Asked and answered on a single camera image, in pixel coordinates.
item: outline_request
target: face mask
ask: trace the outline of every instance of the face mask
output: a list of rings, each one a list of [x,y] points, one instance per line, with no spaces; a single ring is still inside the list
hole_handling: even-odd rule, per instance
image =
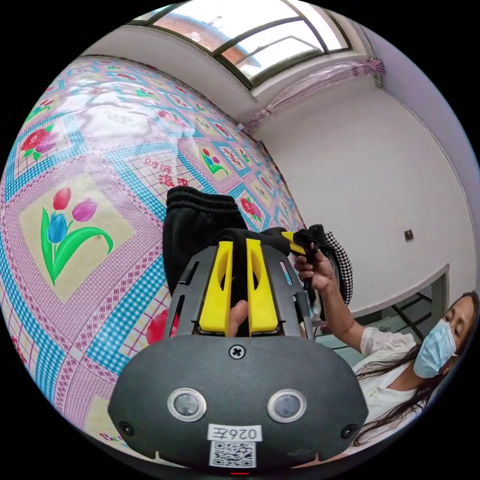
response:
[[[440,372],[452,356],[457,356],[455,350],[455,340],[450,324],[442,319],[431,329],[421,344],[413,364],[413,371],[422,379],[431,379]]]

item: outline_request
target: white wall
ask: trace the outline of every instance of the white wall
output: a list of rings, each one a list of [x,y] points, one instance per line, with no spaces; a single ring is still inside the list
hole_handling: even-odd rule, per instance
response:
[[[368,28],[362,29],[375,54],[383,60],[384,88],[428,126],[460,179],[476,232],[476,288],[480,291],[480,168],[475,153],[457,116],[427,76],[391,43]]]
[[[339,18],[340,23],[347,22]],[[142,26],[124,25],[105,35],[83,55],[121,57],[156,67],[190,85],[234,120],[240,122],[265,107],[285,87],[310,74],[319,65],[340,60],[362,60],[365,50],[352,27],[346,27],[356,51],[341,52],[296,65],[249,92],[228,70],[190,43],[172,34]]]
[[[474,233],[459,180],[424,125],[371,78],[286,108],[256,137],[304,221],[324,224],[347,250],[354,312],[388,303],[446,264],[450,300],[474,288]]]

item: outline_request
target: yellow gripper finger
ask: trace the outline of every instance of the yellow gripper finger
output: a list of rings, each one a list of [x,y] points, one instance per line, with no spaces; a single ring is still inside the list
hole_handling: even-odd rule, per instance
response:
[[[233,251],[233,242],[219,242],[199,320],[203,332],[228,335]]]
[[[299,255],[306,254],[305,249],[294,242],[294,235],[295,235],[294,231],[283,231],[281,234],[290,242],[290,250],[292,252],[295,252],[296,254],[299,254]]]
[[[248,327],[250,336],[273,332],[279,325],[267,267],[259,240],[246,240]]]

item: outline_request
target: black device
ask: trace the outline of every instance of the black device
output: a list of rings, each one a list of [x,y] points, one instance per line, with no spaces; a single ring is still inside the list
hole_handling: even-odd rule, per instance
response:
[[[306,254],[302,237],[284,236]],[[332,458],[363,426],[358,380],[315,342],[307,294],[288,258],[259,240],[247,239],[246,249],[249,337],[226,336],[233,247],[220,242],[185,269],[164,340],[121,372],[108,414],[134,451],[206,472],[267,472]]]

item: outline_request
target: curtain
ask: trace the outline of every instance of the curtain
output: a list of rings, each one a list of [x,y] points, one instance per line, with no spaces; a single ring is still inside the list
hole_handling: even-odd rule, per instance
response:
[[[279,109],[317,93],[324,88],[339,85],[359,77],[382,75],[384,73],[383,62],[376,58],[370,58],[365,61],[341,61],[335,65],[322,68],[282,90],[265,108],[257,111],[242,122],[242,131],[247,135],[252,135],[265,119]]]

